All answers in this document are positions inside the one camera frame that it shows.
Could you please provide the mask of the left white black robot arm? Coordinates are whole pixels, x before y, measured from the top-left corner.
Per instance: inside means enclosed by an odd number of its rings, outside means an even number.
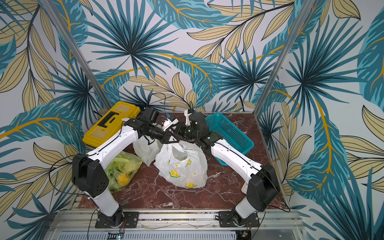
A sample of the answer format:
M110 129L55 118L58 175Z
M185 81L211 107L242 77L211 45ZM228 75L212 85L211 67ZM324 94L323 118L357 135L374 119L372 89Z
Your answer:
M99 210L99 219L105 220L112 227L119 226L124 217L122 207L108 188L107 166L142 136L159 140L162 144L177 143L176 133L186 128L184 122L174 117L165 119L159 128L155 125L158 114L154 109L146 108L136 118L123 121L118 132L98 148L73 158L73 184L92 199Z

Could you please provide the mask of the plain white plastic bag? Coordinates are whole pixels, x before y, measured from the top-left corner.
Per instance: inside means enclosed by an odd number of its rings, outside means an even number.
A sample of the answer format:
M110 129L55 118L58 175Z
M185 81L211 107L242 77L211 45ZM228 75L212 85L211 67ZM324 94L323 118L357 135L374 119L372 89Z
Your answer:
M163 144L159 140L146 140L144 136L133 142L133 148L136 155L150 166L155 161L156 155L161 151Z

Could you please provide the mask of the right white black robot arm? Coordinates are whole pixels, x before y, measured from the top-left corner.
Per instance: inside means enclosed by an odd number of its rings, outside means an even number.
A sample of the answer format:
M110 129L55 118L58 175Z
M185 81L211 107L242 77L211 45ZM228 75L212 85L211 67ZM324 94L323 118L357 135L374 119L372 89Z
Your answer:
M219 158L235 170L248 185L246 196L232 210L230 220L238 227L257 212L263 212L280 193L279 181L274 167L261 165L233 148L220 134L210 131L202 113L185 111L186 122L175 133L199 146L204 152Z

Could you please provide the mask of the white lemon print bag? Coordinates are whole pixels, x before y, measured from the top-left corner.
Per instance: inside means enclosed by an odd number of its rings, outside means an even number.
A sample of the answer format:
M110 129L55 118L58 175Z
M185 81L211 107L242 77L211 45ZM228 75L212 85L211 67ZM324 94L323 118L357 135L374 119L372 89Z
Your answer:
M203 188L208 179L206 155L196 144L185 141L163 145L154 165L161 177L177 187Z

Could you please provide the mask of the yellow pear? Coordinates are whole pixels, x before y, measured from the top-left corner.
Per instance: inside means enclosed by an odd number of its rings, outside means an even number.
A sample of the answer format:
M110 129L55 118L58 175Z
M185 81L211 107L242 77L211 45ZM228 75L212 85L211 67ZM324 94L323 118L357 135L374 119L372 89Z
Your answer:
M117 177L117 184L118 184L119 188L125 187L129 182L130 182L130 179L127 178L127 176L124 174L120 174Z

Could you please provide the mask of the green plastic bag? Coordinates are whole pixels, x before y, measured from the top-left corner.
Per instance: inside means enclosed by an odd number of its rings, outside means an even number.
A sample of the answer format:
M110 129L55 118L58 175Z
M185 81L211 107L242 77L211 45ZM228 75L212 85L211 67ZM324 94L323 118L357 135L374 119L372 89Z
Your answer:
M130 182L125 187L119 188L117 184L117 177L120 174L124 174L131 181L134 175L139 170L142 163L143 161L134 154L127 152L121 152L120 154L118 154L105 169L105 172L109 179L108 188L110 192L117 193L122 191Z

